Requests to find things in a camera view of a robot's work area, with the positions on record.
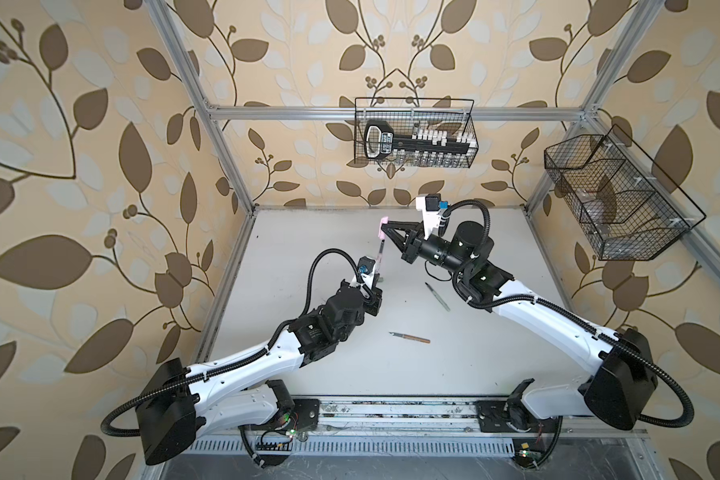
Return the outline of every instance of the wire basket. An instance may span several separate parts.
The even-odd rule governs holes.
[[[630,161],[628,146],[650,161],[650,174]],[[618,125],[605,135],[579,135],[548,147],[544,168],[600,260],[652,260],[706,218]],[[681,213],[678,201],[691,213]]]
[[[355,162],[470,168],[480,148],[473,105],[451,98],[356,98]]]

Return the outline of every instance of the floral wallpaper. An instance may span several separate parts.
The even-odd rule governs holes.
[[[701,206],[709,217],[699,228],[720,248],[720,0],[668,0],[600,114],[640,142]],[[657,168],[646,166],[663,181]],[[578,313],[612,328],[637,328],[657,363],[690,394],[696,408],[690,426],[649,426],[667,471],[679,480],[720,480],[715,281],[680,243],[651,262],[597,261],[556,192],[534,222]],[[647,411],[672,417],[680,405],[660,386]]]
[[[166,0],[211,103],[336,106],[344,96],[573,107],[630,0]]]
[[[0,478],[137,473],[100,421],[190,360],[243,221],[137,4],[0,1]]]
[[[251,198],[268,206],[406,206],[425,193],[519,206],[543,173],[544,148],[563,135],[554,121],[476,122],[471,168],[419,168],[356,160],[346,123],[220,123]]]

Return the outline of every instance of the pink object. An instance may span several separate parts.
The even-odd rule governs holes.
[[[386,224],[387,222],[389,222],[389,217],[385,216],[384,218],[382,218],[382,221],[378,223],[378,237],[382,240],[386,240],[387,238],[387,236],[384,235],[384,232],[382,232],[382,225]]]

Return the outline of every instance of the pen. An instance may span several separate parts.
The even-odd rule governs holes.
[[[432,288],[432,286],[429,283],[424,282],[424,284],[427,286],[427,288],[429,288],[429,291],[432,292],[432,295],[434,295],[434,298],[436,298],[438,300],[438,302],[440,302],[440,304],[443,306],[443,308],[445,308],[445,311],[450,312],[451,309],[448,307],[448,304],[445,302],[445,300],[440,298],[440,295],[438,295],[438,293],[434,291],[434,289]]]
[[[397,332],[390,332],[391,335],[399,336],[402,339],[406,340],[416,340],[417,342],[421,343],[430,343],[429,340],[423,339],[420,336],[413,336],[413,335],[406,335],[405,333],[397,333]]]

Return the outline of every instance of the white table surface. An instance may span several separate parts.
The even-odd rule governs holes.
[[[516,209],[492,209],[490,260],[552,302],[561,305],[547,265]],[[302,310],[306,279],[314,258],[326,248],[340,248],[355,258],[376,257],[378,223],[416,221],[416,210],[263,210],[259,212],[240,272],[213,345],[221,358],[268,340],[283,320]],[[464,220],[482,223],[479,210],[454,212],[447,238]],[[378,316],[366,314],[349,340],[336,351],[285,375],[292,395],[506,395],[527,378],[569,379],[578,365],[546,340],[495,314],[464,304],[450,283],[424,273],[424,261],[411,265],[390,240],[384,247],[384,291]],[[447,273],[430,266],[430,272]],[[325,302],[339,282],[351,278],[349,264],[330,254],[319,264],[312,285],[312,305]],[[428,282],[451,307],[446,312],[427,290]],[[430,339],[425,344],[393,337],[403,332]]]

